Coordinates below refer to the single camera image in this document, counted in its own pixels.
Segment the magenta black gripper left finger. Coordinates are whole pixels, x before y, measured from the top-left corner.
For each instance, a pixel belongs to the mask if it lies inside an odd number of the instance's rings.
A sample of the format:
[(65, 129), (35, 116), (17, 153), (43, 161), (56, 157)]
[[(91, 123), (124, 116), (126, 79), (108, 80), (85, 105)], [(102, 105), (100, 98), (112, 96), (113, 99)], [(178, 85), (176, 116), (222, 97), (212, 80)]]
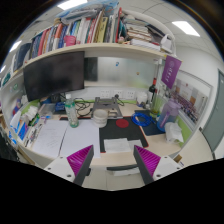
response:
[(94, 147), (87, 146), (67, 157), (67, 161), (75, 175), (74, 184), (81, 186), (89, 172), (89, 166), (94, 156)]

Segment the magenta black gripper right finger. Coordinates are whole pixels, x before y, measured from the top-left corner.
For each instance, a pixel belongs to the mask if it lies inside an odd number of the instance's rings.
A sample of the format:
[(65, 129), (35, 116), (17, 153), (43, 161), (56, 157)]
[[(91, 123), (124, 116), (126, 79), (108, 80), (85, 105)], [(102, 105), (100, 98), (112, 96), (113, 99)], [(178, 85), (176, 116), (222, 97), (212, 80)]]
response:
[(160, 162), (161, 157), (137, 145), (134, 146), (133, 155), (140, 170), (144, 184), (147, 185), (152, 183), (154, 181), (153, 174)]

